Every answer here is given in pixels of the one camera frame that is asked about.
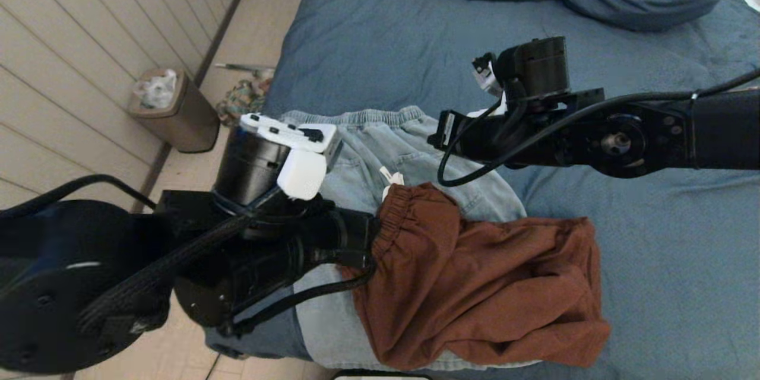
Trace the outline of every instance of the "blue comforter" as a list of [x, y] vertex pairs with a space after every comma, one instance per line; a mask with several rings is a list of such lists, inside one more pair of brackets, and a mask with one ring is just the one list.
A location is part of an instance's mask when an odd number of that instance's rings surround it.
[[[742, 0], [721, 0], [705, 17], [663, 33], [606, 26], [559, 1], [303, 0], [266, 110], [336, 115], [418, 105], [433, 117], [477, 110], [491, 98], [470, 74], [472, 58], [549, 36], [567, 37], [574, 90], [691, 90], [757, 67], [758, 23]], [[594, 221], [613, 333], [591, 369], [542, 363], [447, 377], [756, 377], [757, 173], [670, 169], [633, 180], [584, 166], [500, 173], [529, 216]], [[299, 340], [291, 311], [234, 346], [308, 357]]]

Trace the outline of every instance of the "brown fabric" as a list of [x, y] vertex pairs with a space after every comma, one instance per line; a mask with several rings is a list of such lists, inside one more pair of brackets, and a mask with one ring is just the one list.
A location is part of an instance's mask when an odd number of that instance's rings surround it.
[[381, 363], [594, 363], [610, 326], [587, 218], [468, 221], [431, 183], [393, 185], [378, 217], [377, 273], [353, 301]]

